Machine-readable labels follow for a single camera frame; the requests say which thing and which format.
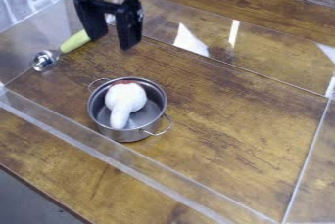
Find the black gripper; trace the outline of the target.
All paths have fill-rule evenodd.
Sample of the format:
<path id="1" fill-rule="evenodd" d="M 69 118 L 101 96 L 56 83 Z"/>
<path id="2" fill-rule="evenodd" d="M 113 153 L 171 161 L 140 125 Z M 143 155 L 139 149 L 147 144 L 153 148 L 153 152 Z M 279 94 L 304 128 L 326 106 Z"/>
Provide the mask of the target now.
<path id="1" fill-rule="evenodd" d="M 107 33 L 104 14 L 115 14 L 120 48 L 127 51 L 140 42 L 141 8 L 139 0 L 73 0 L 84 32 L 90 40 Z"/>

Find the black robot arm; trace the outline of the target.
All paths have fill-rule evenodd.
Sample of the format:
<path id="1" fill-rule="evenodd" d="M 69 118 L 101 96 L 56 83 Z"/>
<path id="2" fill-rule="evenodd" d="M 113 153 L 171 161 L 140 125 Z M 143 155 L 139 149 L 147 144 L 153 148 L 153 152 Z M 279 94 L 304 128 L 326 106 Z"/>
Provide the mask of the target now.
<path id="1" fill-rule="evenodd" d="M 90 40 L 107 34 L 104 15 L 115 17 L 120 48 L 127 51 L 140 42 L 143 12 L 139 0 L 73 0 L 84 32 Z"/>

